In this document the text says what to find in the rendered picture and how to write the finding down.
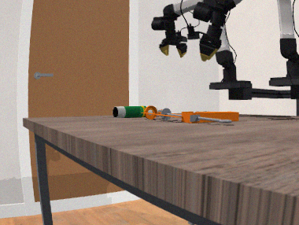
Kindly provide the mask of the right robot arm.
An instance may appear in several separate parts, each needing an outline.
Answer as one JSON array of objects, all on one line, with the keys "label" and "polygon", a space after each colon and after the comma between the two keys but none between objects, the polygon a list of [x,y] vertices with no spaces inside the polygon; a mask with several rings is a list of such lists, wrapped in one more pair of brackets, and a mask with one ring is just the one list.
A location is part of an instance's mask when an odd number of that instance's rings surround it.
[{"label": "right robot arm", "polygon": [[[154,17],[151,23],[151,28],[153,30],[165,30],[167,32],[171,32],[175,30],[175,20],[177,17],[181,17],[180,6],[182,4],[182,13],[187,13],[191,10],[194,10],[195,6],[198,2],[203,2],[206,4],[215,5],[215,0],[186,0],[182,3],[175,3],[165,6],[163,9],[162,17]],[[210,83],[213,84],[225,84],[225,83],[251,83],[251,81],[245,80],[237,80],[236,75],[236,66],[234,64],[233,53],[230,50],[227,41],[227,35],[225,31],[225,27],[221,27],[223,29],[220,39],[222,40],[222,45],[220,49],[216,52],[216,61],[219,65],[222,65],[223,69],[223,82]],[[181,32],[176,32],[177,39],[181,38],[183,42],[187,42],[187,37],[182,36]]]}]

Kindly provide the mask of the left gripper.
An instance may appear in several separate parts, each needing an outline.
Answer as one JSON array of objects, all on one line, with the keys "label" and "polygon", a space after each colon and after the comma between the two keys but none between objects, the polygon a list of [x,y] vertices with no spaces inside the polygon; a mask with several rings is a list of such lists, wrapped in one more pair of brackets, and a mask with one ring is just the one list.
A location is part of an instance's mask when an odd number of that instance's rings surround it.
[{"label": "left gripper", "polygon": [[222,28],[209,25],[206,35],[200,38],[199,46],[202,61],[210,60],[221,47],[222,40],[220,40],[220,36],[222,30]]}]

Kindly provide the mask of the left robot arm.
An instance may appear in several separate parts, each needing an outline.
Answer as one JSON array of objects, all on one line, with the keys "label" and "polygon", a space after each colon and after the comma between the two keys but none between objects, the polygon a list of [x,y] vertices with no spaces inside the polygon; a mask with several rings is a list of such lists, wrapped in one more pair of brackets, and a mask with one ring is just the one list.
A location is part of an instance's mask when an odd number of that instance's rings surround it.
[{"label": "left robot arm", "polygon": [[[198,2],[193,11],[193,18],[204,22],[212,23],[212,26],[221,28],[224,26],[228,11],[236,7],[242,0],[215,0],[216,4],[210,5]],[[280,79],[299,79],[299,54],[297,53],[297,41],[294,37],[293,14],[291,0],[277,0],[279,11],[279,28],[280,28],[280,50],[286,62],[286,77],[275,77],[270,80]],[[222,11],[222,12],[221,12]],[[211,20],[210,20],[211,18]],[[200,31],[194,31],[194,26],[188,27],[189,35],[187,38],[199,39]]]}]

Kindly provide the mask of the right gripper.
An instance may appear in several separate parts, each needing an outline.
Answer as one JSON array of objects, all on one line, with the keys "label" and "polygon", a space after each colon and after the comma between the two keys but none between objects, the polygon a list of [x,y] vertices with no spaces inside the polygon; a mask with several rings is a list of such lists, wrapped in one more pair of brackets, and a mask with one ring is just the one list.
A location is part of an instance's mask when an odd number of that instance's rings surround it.
[{"label": "right gripper", "polygon": [[[168,56],[169,52],[169,45],[176,46],[179,56],[183,57],[186,54],[187,51],[187,44],[186,43],[181,43],[182,39],[177,39],[176,36],[176,30],[171,31],[171,32],[165,32],[166,35],[166,40],[163,39],[161,44],[159,44],[159,48],[163,54]],[[181,47],[180,47],[181,46]]]}]

